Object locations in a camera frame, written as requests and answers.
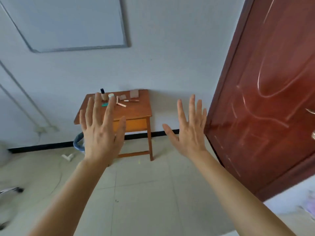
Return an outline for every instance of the table leg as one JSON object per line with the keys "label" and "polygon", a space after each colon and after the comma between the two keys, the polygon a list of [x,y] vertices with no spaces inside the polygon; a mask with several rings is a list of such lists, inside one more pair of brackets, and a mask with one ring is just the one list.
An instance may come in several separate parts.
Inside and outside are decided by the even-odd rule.
{"label": "table leg", "polygon": [[150,117],[147,117],[147,128],[148,128],[148,141],[149,141],[149,152],[150,152],[150,161],[153,161],[153,152],[152,152],[152,140],[151,140],[151,124]]}

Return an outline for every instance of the forearm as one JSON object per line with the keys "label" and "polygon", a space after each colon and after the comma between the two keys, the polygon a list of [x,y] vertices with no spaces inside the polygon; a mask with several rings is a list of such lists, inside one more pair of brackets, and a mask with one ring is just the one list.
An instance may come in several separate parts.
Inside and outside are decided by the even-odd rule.
{"label": "forearm", "polygon": [[228,173],[209,152],[203,152],[194,157],[193,162],[212,186],[241,236],[295,235],[262,202]]}
{"label": "forearm", "polygon": [[29,236],[73,235],[104,170],[83,160]]}

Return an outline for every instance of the brown door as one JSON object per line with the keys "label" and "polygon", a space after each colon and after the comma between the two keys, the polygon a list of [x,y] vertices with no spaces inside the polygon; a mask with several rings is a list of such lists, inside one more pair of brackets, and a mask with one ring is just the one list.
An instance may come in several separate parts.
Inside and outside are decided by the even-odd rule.
{"label": "brown door", "polygon": [[315,0],[254,0],[206,135],[257,193],[315,151]]}

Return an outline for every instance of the door frame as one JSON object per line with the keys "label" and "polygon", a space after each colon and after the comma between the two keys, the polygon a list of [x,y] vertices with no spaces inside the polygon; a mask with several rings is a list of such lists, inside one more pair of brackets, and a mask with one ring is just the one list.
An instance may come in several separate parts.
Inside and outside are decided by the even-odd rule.
{"label": "door frame", "polygon": [[[233,39],[230,44],[229,51],[227,53],[221,75],[218,81],[218,85],[215,90],[215,94],[213,96],[210,109],[207,115],[207,123],[204,130],[206,134],[211,124],[212,117],[215,113],[227,74],[230,70],[232,61],[234,59],[234,55],[238,48],[238,44],[240,39],[242,38],[242,34],[247,23],[248,16],[250,14],[251,7],[254,3],[254,0],[245,0],[244,6],[242,8],[242,12],[240,14]],[[217,155],[219,162],[223,165],[222,161],[220,160],[219,156]],[[309,178],[310,176],[315,174],[315,152],[313,152],[309,157],[305,158],[301,162],[294,165],[291,169],[287,170],[284,174],[280,175],[274,181],[270,182],[264,188],[260,189],[255,195],[261,201],[266,201],[267,199],[283,192],[284,190],[289,189],[290,187],[300,183],[301,181]]]}

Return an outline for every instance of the cable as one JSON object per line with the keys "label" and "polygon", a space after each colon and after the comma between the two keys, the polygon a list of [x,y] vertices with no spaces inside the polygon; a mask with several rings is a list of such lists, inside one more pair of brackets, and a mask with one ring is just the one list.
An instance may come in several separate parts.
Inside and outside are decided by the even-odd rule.
{"label": "cable", "polygon": [[19,89],[23,92],[23,94],[26,96],[26,98],[31,102],[31,104],[34,106],[34,108],[41,114],[41,116],[45,119],[46,123],[49,125],[49,127],[53,127],[53,125],[50,123],[48,118],[43,114],[43,112],[39,109],[39,107],[36,105],[36,103],[33,101],[33,99],[27,94],[27,92],[24,90],[24,88],[20,85],[20,83],[14,78],[13,74],[7,69],[7,67],[2,63],[0,60],[1,67],[5,70],[5,72],[10,76],[10,78],[14,81],[14,83],[19,87]]}
{"label": "cable", "polygon": [[0,84],[3,92],[16,104],[16,106],[28,117],[28,119],[37,127],[40,127],[37,122],[25,111],[25,109],[15,100],[15,98]]}

